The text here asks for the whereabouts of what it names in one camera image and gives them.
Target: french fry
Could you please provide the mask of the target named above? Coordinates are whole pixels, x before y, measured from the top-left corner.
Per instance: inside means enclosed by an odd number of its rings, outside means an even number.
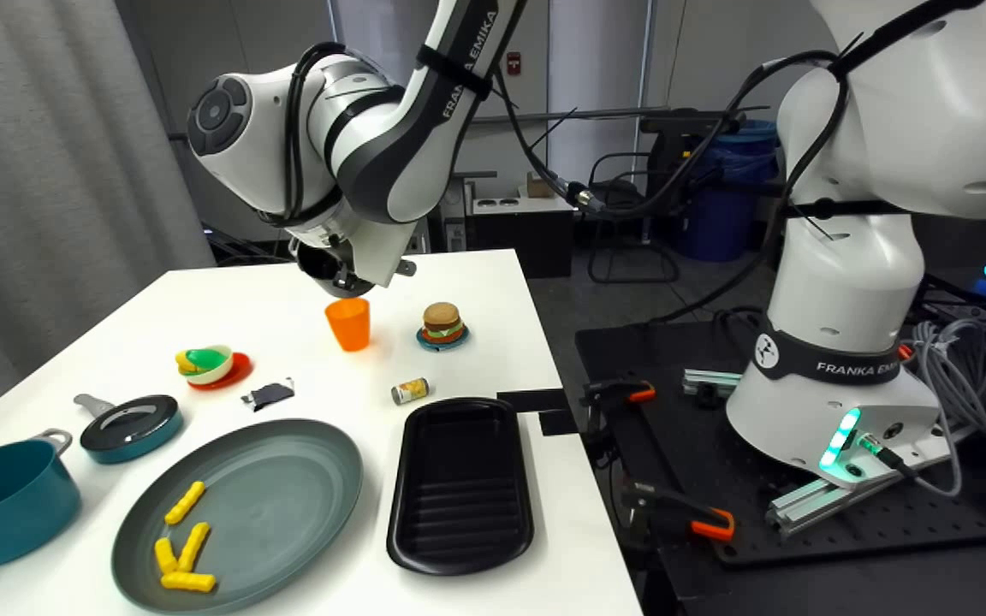
[[[190,529],[190,542],[179,554],[179,571],[197,571],[198,552],[206,549],[208,534],[211,534],[211,522],[197,522]]]
[[[211,594],[221,590],[221,578],[215,575],[169,571],[169,575],[160,575],[160,590]]]
[[[179,571],[179,554],[175,554],[170,538],[154,542],[154,566],[159,566],[159,575]]]
[[[208,485],[203,479],[197,479],[184,497],[166,513],[166,522],[169,526],[179,526],[192,510],[197,504],[208,493]]]

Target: green light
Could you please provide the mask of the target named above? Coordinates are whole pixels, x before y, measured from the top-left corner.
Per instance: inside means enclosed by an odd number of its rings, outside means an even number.
[[[852,437],[852,432],[860,427],[860,422],[863,422],[863,408],[852,408],[841,415],[841,422],[839,422],[839,427],[834,427],[834,433],[823,456],[823,469],[839,462],[839,456],[841,456],[845,441]]]
[[[863,411],[849,411],[839,427],[852,432],[852,427],[860,427],[860,416],[863,416]]]

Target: round plate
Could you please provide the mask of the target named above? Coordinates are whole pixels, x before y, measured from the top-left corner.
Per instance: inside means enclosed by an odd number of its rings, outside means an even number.
[[[417,330],[417,346],[426,346],[426,348],[432,348],[432,354],[454,348],[454,346],[464,346],[464,343],[469,338],[469,330],[465,330],[465,326],[464,326],[464,334],[452,338],[452,343],[432,343],[432,338],[426,338],[423,332],[426,332],[426,330]]]
[[[166,510],[203,479],[208,493],[179,522]],[[120,592],[159,613],[243,610],[286,590],[344,534],[362,485],[357,444],[332,423],[270,422],[208,441],[169,469],[126,513],[112,543]],[[211,538],[197,571],[221,578],[215,594],[159,585],[154,542],[182,552],[192,522]]]

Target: black floor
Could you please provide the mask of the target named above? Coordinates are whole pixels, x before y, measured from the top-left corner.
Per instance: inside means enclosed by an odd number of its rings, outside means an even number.
[[[745,259],[731,265],[678,259],[678,279],[670,285],[597,285],[588,279],[588,258],[579,253],[572,265],[572,277],[531,277],[527,285],[570,396],[579,402],[587,383],[587,371],[575,354],[579,330],[617,330],[676,313],[731,279],[744,265]],[[670,268],[655,253],[617,253],[612,259],[602,258],[597,270],[612,277],[662,277]],[[692,317],[704,322],[712,313],[734,305],[766,305],[766,299],[769,299],[769,274],[761,268],[726,299],[719,299],[703,313],[692,313],[685,322]]]

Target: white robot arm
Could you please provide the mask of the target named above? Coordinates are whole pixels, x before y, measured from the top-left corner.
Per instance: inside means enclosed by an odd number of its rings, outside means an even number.
[[[405,90],[319,43],[298,64],[221,74],[192,106],[190,143],[251,208],[295,236],[332,295],[408,274],[405,248],[452,174],[524,0],[441,0]]]
[[[986,219],[986,0],[815,0],[839,48],[942,11],[845,83],[845,113],[795,186],[795,206],[886,201],[904,211]],[[782,141],[807,149],[834,106],[839,78],[804,74],[782,106]],[[731,396],[731,423],[764,456],[815,472],[834,497],[884,485],[953,456],[936,432],[939,402],[895,357],[923,277],[910,217],[789,221],[769,330]]]

